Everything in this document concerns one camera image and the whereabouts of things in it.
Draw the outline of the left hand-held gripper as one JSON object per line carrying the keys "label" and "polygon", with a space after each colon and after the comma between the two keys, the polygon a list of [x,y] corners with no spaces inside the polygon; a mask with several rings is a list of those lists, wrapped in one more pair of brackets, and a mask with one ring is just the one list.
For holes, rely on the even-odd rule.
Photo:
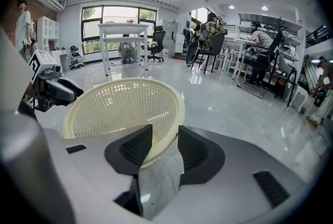
{"label": "left hand-held gripper", "polygon": [[32,92],[37,99],[37,109],[46,112],[52,106],[67,106],[84,94],[74,81],[63,77],[61,66],[49,52],[36,50],[29,61],[33,70]]}

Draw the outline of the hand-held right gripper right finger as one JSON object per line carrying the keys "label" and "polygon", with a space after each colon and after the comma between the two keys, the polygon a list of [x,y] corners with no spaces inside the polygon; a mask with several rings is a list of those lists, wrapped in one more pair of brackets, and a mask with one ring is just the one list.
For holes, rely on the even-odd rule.
{"label": "hand-held right gripper right finger", "polygon": [[156,224],[283,224],[305,183],[258,146],[180,126],[184,172],[179,191]]}

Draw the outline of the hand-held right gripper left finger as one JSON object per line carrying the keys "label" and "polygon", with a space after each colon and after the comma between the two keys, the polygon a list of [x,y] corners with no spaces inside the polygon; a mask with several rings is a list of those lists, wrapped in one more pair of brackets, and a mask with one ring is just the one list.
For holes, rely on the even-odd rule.
{"label": "hand-held right gripper left finger", "polygon": [[75,224],[152,224],[116,203],[121,195],[134,192],[135,176],[142,165],[130,162],[119,147],[126,141],[148,134],[152,126],[141,125],[99,136],[62,140],[53,129],[44,129],[50,154],[69,197]]}

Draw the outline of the beige mesh waste basket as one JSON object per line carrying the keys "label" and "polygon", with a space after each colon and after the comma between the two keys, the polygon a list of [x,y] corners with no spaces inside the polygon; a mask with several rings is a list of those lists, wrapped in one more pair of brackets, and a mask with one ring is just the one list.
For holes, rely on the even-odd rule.
{"label": "beige mesh waste basket", "polygon": [[148,78],[125,78],[98,85],[70,105],[63,139],[99,136],[152,125],[152,147],[142,168],[170,146],[185,118],[181,95],[170,85]]}

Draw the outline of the white wheeled device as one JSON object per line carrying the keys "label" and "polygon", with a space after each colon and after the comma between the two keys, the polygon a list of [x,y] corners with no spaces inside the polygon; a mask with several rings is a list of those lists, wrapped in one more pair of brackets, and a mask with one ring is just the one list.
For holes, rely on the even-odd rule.
{"label": "white wheeled device", "polygon": [[81,61],[83,58],[83,55],[79,52],[79,49],[72,45],[69,47],[68,50],[69,54],[69,66],[70,69],[78,69],[84,66],[84,63]]}

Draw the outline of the white cubby shelf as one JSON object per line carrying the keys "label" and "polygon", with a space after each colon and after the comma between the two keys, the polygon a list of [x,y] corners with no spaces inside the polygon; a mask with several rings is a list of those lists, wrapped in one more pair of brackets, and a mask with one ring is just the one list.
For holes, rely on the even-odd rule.
{"label": "white cubby shelf", "polygon": [[45,16],[37,20],[37,44],[39,50],[53,51],[58,47],[59,24]]}

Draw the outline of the white table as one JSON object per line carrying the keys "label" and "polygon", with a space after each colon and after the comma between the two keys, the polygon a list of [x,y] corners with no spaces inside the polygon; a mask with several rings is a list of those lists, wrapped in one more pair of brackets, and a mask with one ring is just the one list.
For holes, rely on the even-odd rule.
{"label": "white table", "polygon": [[[109,43],[123,43],[144,42],[144,69],[148,70],[148,25],[141,23],[115,23],[107,22],[100,23],[99,28],[99,42],[100,53],[102,57],[105,76],[109,75],[110,63],[108,57],[107,44]],[[138,46],[138,65],[141,65],[141,47]]]}

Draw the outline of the black-framed window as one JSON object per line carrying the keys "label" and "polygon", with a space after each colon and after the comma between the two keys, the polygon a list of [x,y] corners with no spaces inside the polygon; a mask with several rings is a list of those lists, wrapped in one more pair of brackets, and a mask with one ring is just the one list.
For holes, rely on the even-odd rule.
{"label": "black-framed window", "polygon": [[100,52],[100,23],[143,23],[148,25],[148,44],[151,44],[157,21],[157,11],[130,6],[84,7],[81,14],[81,42],[85,55]]}

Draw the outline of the white locker cabinet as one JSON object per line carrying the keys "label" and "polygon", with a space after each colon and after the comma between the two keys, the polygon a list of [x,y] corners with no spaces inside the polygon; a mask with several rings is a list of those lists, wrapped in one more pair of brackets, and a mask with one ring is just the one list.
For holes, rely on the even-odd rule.
{"label": "white locker cabinet", "polygon": [[163,31],[165,32],[163,38],[163,46],[165,49],[165,54],[169,58],[172,58],[175,55],[175,41],[177,34],[177,23],[175,20],[162,19],[159,20],[158,25],[162,26]]}

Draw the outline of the grey shell chair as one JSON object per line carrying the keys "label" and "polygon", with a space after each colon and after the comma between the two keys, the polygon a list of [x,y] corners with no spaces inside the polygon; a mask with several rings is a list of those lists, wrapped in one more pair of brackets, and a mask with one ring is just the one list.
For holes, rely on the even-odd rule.
{"label": "grey shell chair", "polygon": [[221,32],[213,35],[212,37],[207,37],[206,31],[197,31],[193,38],[195,39],[188,47],[186,54],[186,65],[193,66],[199,55],[207,55],[207,60],[210,57],[214,57],[211,72],[213,72],[214,65],[217,56],[220,54],[225,35]]}

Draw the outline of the white desk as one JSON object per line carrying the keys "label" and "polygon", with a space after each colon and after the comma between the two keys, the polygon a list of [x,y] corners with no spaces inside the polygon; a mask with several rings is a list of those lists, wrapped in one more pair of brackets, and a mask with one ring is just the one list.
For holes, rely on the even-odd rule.
{"label": "white desk", "polygon": [[233,80],[238,79],[238,76],[240,75],[240,72],[241,72],[242,67],[240,65],[239,59],[243,57],[246,47],[253,46],[253,43],[254,43],[253,41],[246,40],[246,39],[240,39],[240,38],[224,40],[224,46],[227,48],[227,51],[231,55],[227,71],[229,71],[231,63],[235,59],[235,65],[232,67],[232,69],[233,69],[232,79]]}

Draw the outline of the white metal rack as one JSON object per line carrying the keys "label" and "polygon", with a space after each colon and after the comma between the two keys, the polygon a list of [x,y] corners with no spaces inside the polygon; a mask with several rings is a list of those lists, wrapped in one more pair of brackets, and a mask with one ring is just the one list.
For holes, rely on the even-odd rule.
{"label": "white metal rack", "polygon": [[238,15],[239,23],[236,29],[238,38],[251,39],[250,32],[255,25],[259,31],[268,34],[272,39],[278,32],[281,32],[282,40],[279,43],[279,52],[291,62],[298,61],[297,51],[302,44],[299,31],[302,25],[269,15],[251,13],[239,13]]}

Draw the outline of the black stair railing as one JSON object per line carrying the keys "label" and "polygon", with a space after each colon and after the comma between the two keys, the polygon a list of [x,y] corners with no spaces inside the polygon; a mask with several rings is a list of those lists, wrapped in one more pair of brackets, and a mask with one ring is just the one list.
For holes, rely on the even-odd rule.
{"label": "black stair railing", "polygon": [[320,26],[305,38],[305,47],[311,47],[333,37],[333,31],[326,25]]}

